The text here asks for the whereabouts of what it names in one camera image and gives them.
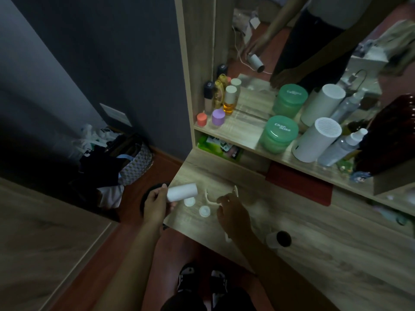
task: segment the person's left hand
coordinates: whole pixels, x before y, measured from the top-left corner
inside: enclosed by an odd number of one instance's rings
[[[297,84],[307,74],[304,74],[299,68],[282,70],[278,75],[271,77],[269,80],[272,88],[280,89],[285,84]]]
[[[177,202],[167,203],[167,185],[150,191],[144,203],[144,223],[156,226],[163,224],[164,218],[174,209]]]

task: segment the electrical outlet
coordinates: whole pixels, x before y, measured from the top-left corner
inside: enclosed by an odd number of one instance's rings
[[[118,120],[119,122],[122,122],[126,125],[132,126],[131,122],[128,120],[128,118],[127,118],[127,116],[125,115],[124,112],[118,111],[116,109],[113,109],[113,108],[108,107],[107,105],[104,105],[104,104],[101,104],[101,103],[100,103],[100,105],[109,117],[111,117],[115,120]]]

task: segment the person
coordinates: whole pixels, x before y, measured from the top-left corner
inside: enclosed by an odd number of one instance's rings
[[[260,56],[272,38],[308,0],[287,0],[267,31],[250,44],[247,55]],[[405,0],[310,0],[288,36],[270,83],[298,84],[310,93],[336,84],[356,46]]]
[[[166,197],[165,184],[148,195],[141,230],[94,311],[141,309],[166,209],[172,210],[175,206],[167,204]],[[222,196],[217,202],[221,204],[217,211],[220,225],[257,274],[274,310],[338,310],[254,235],[248,211],[234,194]],[[177,293],[165,302],[161,311],[206,311],[203,300],[197,295],[197,287],[198,268],[193,263],[186,264],[179,274]],[[220,269],[212,271],[210,288],[212,309],[215,311],[255,310],[251,298],[243,289],[228,288],[226,274]]]

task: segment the red cap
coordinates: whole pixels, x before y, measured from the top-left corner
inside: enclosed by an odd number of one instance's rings
[[[198,125],[200,126],[205,126],[208,121],[208,116],[204,112],[198,114],[196,118],[198,119]]]

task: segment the green lid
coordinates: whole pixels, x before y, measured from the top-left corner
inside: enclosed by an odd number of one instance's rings
[[[293,105],[302,105],[308,98],[307,91],[296,84],[286,84],[281,87],[277,98],[280,102]]]
[[[268,137],[280,143],[291,143],[298,135],[298,125],[285,116],[273,116],[265,125]]]

